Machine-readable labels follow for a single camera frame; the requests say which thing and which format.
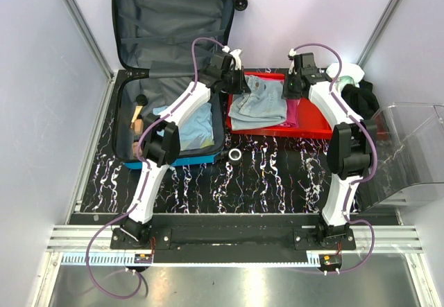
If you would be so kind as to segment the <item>magenta cloth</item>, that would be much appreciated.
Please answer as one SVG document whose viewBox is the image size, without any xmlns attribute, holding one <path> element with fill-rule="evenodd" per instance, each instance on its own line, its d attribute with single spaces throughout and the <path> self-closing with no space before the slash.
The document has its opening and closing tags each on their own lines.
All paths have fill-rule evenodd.
<svg viewBox="0 0 444 307">
<path fill-rule="evenodd" d="M 248 75 L 253 79 L 253 125 L 258 128 L 298 127 L 299 100 L 282 99 L 284 75 L 257 72 Z"/>
</svg>

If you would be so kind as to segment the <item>light blue denim garment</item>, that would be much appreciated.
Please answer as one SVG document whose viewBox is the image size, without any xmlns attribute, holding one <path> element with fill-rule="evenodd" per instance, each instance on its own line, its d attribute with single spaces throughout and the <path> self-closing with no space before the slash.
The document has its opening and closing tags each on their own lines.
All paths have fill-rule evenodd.
<svg viewBox="0 0 444 307">
<path fill-rule="evenodd" d="M 234 95 L 228 116 L 233 130 L 252 130 L 280 125 L 287 119 L 282 82 L 246 76 L 250 93 Z"/>
</svg>

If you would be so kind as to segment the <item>light blue t-shirt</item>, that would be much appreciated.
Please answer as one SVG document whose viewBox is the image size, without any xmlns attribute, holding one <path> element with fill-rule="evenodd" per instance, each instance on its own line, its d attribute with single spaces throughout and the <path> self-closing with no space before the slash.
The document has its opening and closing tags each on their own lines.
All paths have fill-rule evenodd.
<svg viewBox="0 0 444 307">
<path fill-rule="evenodd" d="M 197 150 L 214 145 L 212 127 L 212 105 L 205 103 L 200 106 L 179 127 L 181 151 Z"/>
</svg>

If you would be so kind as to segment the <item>blue hard-shell suitcase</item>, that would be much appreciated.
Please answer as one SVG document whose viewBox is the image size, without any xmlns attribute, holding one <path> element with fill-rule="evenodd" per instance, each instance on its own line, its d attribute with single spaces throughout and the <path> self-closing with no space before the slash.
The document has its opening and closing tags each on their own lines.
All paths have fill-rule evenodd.
<svg viewBox="0 0 444 307">
<path fill-rule="evenodd" d="M 206 67 L 221 45 L 228 43 L 234 14 L 248 0 L 112 0 L 114 38 L 123 70 L 118 95 L 112 149 L 126 167 L 141 168 L 130 127 L 143 94 L 142 115 L 172 104 Z"/>
</svg>

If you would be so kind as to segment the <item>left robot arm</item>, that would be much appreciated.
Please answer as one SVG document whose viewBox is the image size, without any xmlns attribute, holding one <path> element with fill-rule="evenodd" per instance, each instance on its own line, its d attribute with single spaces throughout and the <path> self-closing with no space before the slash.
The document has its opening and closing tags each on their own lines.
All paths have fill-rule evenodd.
<svg viewBox="0 0 444 307">
<path fill-rule="evenodd" d="M 146 129 L 136 149 L 142 171 L 133 200 L 120 221 L 120 230 L 132 247 L 141 249 L 149 242 L 148 224 L 153 217 L 160 184 L 180 154 L 180 127 L 219 92 L 242 94 L 249 91 L 241 53 L 241 49 L 223 47 L 207 67 L 195 73 L 195 78 L 178 99 L 160 114 L 146 116 Z"/>
</svg>

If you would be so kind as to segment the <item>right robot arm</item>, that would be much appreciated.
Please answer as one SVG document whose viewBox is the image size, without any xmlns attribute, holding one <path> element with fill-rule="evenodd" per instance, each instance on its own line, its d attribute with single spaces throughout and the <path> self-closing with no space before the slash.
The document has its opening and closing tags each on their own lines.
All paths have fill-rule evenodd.
<svg viewBox="0 0 444 307">
<path fill-rule="evenodd" d="M 320 71 L 313 53 L 289 52 L 291 65 L 284 79 L 284 99 L 307 98 L 324 116 L 332 129 L 327 166 L 332 181 L 315 228 L 315 241 L 330 249 L 346 239 L 350 231 L 350 207 L 361 180 L 376 162 L 374 139 L 377 128 L 364 120 L 342 99 L 334 83 Z"/>
</svg>

